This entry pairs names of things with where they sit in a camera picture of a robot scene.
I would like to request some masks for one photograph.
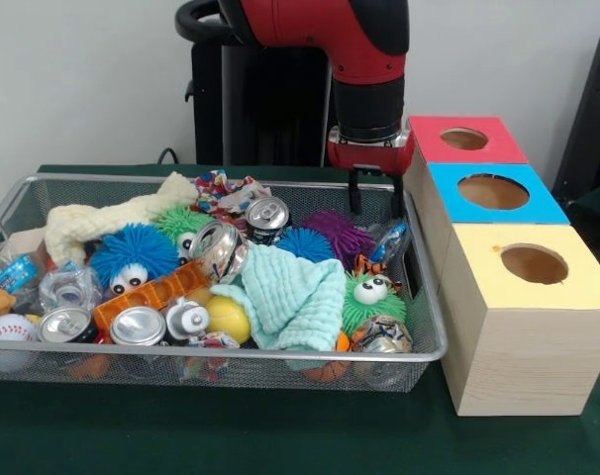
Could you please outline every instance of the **mesh basket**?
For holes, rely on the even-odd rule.
[[[154,193],[163,178],[38,174],[10,191],[0,206],[0,240],[18,231],[45,225],[56,206],[115,205]],[[341,184],[269,182],[274,196],[291,210],[294,223],[310,213],[337,210],[347,214],[348,189]],[[390,221],[392,187],[360,185],[359,226]],[[404,283],[412,353],[337,353],[263,351],[256,348],[206,349],[174,346],[133,347],[81,343],[0,341],[0,380],[92,382],[107,384],[225,386],[408,392],[430,361],[440,359],[447,339],[435,284],[414,206],[404,196],[407,238],[388,264],[389,276]],[[291,368],[320,361],[312,378]]]

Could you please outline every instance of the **puffer ball toy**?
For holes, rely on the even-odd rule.
[[[321,233],[329,240],[346,270],[352,269],[358,254],[366,254],[375,247],[375,241],[366,231],[357,229],[351,220],[335,211],[312,214],[304,222],[304,227]]]
[[[289,228],[276,243],[276,247],[288,250],[296,257],[304,257],[311,262],[335,259],[331,243],[317,231],[308,228]]]
[[[174,272],[179,255],[172,241],[152,225],[126,225],[102,238],[90,261],[104,289],[123,294]]]
[[[389,315],[403,323],[406,303],[390,287],[386,277],[365,272],[349,274],[343,311],[344,332],[351,337],[357,327],[375,315]]]
[[[210,215],[197,213],[186,207],[176,207],[166,211],[154,223],[176,245],[179,265],[183,265],[189,260],[188,251],[197,233],[211,221],[214,218]]]

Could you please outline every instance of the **cream fabric toy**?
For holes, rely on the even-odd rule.
[[[175,206],[189,206],[199,192],[190,180],[173,172],[154,195],[138,196],[126,203],[105,208],[84,205],[58,206],[50,210],[45,244],[58,267],[72,260],[84,263],[84,243],[116,233],[129,223],[144,225]]]

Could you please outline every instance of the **black cable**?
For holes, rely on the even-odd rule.
[[[163,159],[169,153],[172,155],[172,160],[174,161],[174,164],[178,165],[179,164],[179,158],[177,157],[176,152],[172,148],[170,148],[170,147],[165,148],[163,150],[163,152],[159,154],[159,158],[157,159],[157,165],[161,165],[163,163]]]

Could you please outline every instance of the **water bottle label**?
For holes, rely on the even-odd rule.
[[[0,273],[0,289],[13,294],[38,275],[38,267],[28,254],[24,254]]]

